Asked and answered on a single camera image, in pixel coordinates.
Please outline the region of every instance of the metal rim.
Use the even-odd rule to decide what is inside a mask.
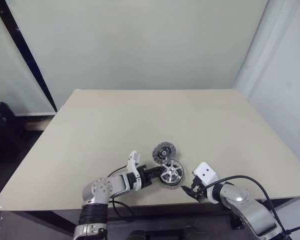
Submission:
[[[161,167],[164,168],[163,173],[160,175],[163,184],[174,187],[182,182],[185,171],[180,162],[168,159],[162,163]]]
[[[159,143],[152,151],[153,160],[162,164],[165,160],[173,159],[176,156],[177,150],[175,145],[168,141]]]

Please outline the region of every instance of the beige table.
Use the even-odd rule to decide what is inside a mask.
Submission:
[[[76,90],[2,190],[0,210],[79,209],[87,183],[125,165],[131,150],[156,166],[152,150],[163,141],[175,144],[185,185],[205,161],[220,178],[255,178],[273,199],[300,196],[299,160],[235,90]],[[264,198],[248,180],[233,182]],[[119,199],[194,202],[159,183]]]

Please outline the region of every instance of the white wall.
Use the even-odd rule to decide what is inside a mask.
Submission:
[[[74,89],[225,89],[266,0],[8,0],[60,108]]]
[[[300,160],[300,0],[269,1],[235,88]],[[300,226],[300,200],[279,215],[286,228]]]
[[[54,110],[0,18],[0,102],[15,114],[54,113]]]

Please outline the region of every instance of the black table leg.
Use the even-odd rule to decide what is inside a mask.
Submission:
[[[53,211],[13,211],[13,213],[69,236],[73,236],[76,228],[74,223]]]

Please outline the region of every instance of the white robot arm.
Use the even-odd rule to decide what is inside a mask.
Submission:
[[[205,199],[213,204],[222,203],[240,217],[242,223],[251,230],[256,239],[290,239],[269,210],[257,202],[247,189],[235,186],[230,182],[218,183],[209,187],[219,178],[206,162],[202,162],[193,171],[193,175],[195,178],[191,188],[182,186],[182,189],[199,203]]]
[[[127,173],[100,177],[83,189],[82,210],[73,240],[106,240],[110,199],[150,186],[151,180],[162,174],[160,166],[146,169],[143,165],[137,168],[139,162],[140,154],[132,151],[126,166]]]

